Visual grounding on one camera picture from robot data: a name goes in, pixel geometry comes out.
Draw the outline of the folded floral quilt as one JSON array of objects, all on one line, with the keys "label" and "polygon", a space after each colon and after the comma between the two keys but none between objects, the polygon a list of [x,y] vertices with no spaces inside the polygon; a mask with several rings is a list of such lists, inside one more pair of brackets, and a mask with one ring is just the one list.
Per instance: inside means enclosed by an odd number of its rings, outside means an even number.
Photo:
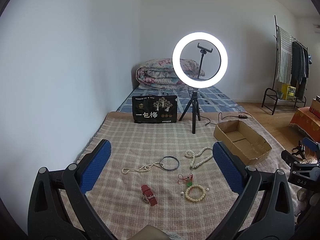
[{"label": "folded floral quilt", "polygon": [[[195,79],[205,76],[194,60],[180,59],[183,72]],[[184,89],[187,85],[176,75],[172,59],[153,59],[142,63],[136,70],[136,80],[140,89]]]}]

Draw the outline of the dark blue bangle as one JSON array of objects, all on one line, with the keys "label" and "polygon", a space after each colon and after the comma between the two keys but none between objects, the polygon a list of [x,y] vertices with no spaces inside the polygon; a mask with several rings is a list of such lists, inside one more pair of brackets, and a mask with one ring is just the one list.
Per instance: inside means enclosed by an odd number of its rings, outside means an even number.
[{"label": "dark blue bangle", "polygon": [[159,161],[159,165],[163,170],[174,171],[179,168],[180,162],[176,157],[167,155]]}]

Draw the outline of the red cord pendant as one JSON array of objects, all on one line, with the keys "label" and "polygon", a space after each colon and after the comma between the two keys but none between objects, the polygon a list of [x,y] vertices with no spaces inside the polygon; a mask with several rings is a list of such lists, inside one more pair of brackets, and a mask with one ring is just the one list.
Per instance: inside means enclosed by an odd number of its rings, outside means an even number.
[{"label": "red cord pendant", "polygon": [[185,177],[182,174],[179,174],[177,182],[179,185],[185,185],[186,187],[190,187],[193,185],[193,174],[189,173]]}]

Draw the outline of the cardboard box with books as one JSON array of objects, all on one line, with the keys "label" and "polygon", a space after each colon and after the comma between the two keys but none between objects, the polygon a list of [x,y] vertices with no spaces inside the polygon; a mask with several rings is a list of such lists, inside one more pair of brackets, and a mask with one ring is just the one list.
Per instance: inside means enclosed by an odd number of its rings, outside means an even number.
[{"label": "cardboard box with books", "polygon": [[309,111],[312,114],[316,115],[317,117],[320,117],[320,96],[319,95],[312,100]]}]

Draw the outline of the blue checkered bed sheet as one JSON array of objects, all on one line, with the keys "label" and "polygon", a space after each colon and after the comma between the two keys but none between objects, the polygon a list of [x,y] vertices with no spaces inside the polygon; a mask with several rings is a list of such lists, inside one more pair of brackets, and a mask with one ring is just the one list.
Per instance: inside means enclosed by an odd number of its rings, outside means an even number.
[{"label": "blue checkered bed sheet", "polygon": [[[132,97],[144,95],[176,95],[177,96],[177,109],[178,113],[184,111],[185,106],[190,100],[192,89],[184,87],[179,89],[140,89],[135,88],[126,100],[118,107],[118,112],[131,113],[132,112]],[[216,87],[199,89],[198,102],[201,113],[213,112],[244,112],[244,108],[230,99],[226,94],[221,92]]]}]

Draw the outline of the black tripod stand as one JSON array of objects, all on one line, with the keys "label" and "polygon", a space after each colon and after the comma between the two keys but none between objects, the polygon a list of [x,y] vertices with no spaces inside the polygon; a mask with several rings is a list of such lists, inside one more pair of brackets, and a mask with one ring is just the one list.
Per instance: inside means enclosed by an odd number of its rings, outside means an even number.
[{"label": "black tripod stand", "polygon": [[198,101],[198,89],[193,89],[192,94],[190,95],[190,100],[187,103],[187,106],[185,107],[182,115],[179,118],[179,121],[182,121],[185,114],[187,113],[188,109],[192,107],[192,124],[191,124],[191,132],[193,134],[196,133],[196,121],[201,120],[200,117],[200,107],[199,107],[199,101]]}]

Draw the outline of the small black floor tripod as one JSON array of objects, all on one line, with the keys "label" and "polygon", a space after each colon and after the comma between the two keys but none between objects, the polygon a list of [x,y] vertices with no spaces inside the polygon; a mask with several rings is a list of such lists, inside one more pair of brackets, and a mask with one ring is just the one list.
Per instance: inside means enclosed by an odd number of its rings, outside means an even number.
[{"label": "small black floor tripod", "polygon": [[302,144],[302,141],[298,141],[298,145],[292,149],[292,154],[297,156],[299,155],[303,160],[306,160],[305,155],[305,146]]}]

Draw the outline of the yellow box on rack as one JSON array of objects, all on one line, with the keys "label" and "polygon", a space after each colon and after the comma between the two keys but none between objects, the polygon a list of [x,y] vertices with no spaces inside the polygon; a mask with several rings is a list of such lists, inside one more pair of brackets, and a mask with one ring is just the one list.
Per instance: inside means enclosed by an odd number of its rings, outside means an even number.
[{"label": "yellow box on rack", "polygon": [[286,101],[293,101],[295,98],[296,88],[288,84],[281,85],[282,99]]}]

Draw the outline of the black snack bag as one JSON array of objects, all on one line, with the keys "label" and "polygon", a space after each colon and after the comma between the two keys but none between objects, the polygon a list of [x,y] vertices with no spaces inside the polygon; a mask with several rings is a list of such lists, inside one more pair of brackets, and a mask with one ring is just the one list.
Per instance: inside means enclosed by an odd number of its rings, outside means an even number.
[{"label": "black snack bag", "polygon": [[133,96],[132,115],[134,122],[138,124],[175,123],[177,96]]}]

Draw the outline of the brown cardboard box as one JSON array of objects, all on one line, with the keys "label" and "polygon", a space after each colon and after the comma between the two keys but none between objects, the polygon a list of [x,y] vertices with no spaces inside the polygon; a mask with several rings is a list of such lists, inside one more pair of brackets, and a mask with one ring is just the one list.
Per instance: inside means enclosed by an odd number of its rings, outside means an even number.
[{"label": "brown cardboard box", "polygon": [[215,126],[214,137],[241,159],[245,165],[256,165],[265,160],[272,150],[267,140],[245,122],[232,120]]}]

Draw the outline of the beige plaid blanket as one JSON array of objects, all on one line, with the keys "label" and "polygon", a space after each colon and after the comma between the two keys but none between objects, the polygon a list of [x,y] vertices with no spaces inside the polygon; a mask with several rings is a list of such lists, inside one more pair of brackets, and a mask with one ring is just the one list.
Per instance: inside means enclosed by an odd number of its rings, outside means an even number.
[{"label": "beige plaid blanket", "polygon": [[[202,162],[212,153],[213,133],[214,126],[204,121],[193,134],[189,120],[153,125],[136,124],[124,114],[107,116],[85,151],[107,139],[111,157],[86,196],[118,239],[128,239],[146,225],[183,239],[205,239],[212,233],[237,198],[215,160]],[[190,169],[187,150],[197,154],[199,168]],[[179,160],[178,169],[160,167],[167,155]],[[193,185],[179,185],[178,175],[189,173]]]}]

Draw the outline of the black phone holder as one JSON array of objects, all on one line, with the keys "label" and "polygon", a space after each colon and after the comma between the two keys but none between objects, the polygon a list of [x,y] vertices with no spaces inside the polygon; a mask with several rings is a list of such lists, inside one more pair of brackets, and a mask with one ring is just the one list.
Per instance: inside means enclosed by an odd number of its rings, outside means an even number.
[{"label": "black phone holder", "polygon": [[201,76],[203,58],[207,53],[212,53],[213,52],[213,48],[211,48],[211,49],[205,48],[205,47],[201,46],[199,43],[197,44],[197,48],[200,50],[200,53],[201,53],[200,64],[199,64],[199,72],[198,72],[198,75],[197,75],[197,78],[199,78]]}]

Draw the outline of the orange cloth covered table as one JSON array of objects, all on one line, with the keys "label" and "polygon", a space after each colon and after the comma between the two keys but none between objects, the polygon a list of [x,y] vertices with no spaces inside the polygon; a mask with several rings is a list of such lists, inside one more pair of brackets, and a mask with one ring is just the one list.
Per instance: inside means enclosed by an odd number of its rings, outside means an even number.
[{"label": "orange cloth covered table", "polygon": [[303,130],[312,140],[320,141],[319,118],[309,111],[309,107],[297,109],[289,125]]}]

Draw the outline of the dark hanging clothes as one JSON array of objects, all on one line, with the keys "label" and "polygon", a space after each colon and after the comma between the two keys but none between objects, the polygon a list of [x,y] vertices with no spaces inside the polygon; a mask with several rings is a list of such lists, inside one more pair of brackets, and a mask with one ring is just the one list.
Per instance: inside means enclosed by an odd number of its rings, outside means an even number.
[{"label": "dark hanging clothes", "polygon": [[295,97],[304,99],[307,79],[309,78],[308,50],[299,42],[292,42],[292,63],[290,85],[296,88]]}]

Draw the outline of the striped hanging cloth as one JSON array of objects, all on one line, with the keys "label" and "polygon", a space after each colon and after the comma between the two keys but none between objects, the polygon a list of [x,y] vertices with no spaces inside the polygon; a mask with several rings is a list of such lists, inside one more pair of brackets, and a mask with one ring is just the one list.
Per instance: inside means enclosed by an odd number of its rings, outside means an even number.
[{"label": "striped hanging cloth", "polygon": [[292,67],[292,37],[283,28],[277,26],[277,74],[279,82],[289,84]]}]

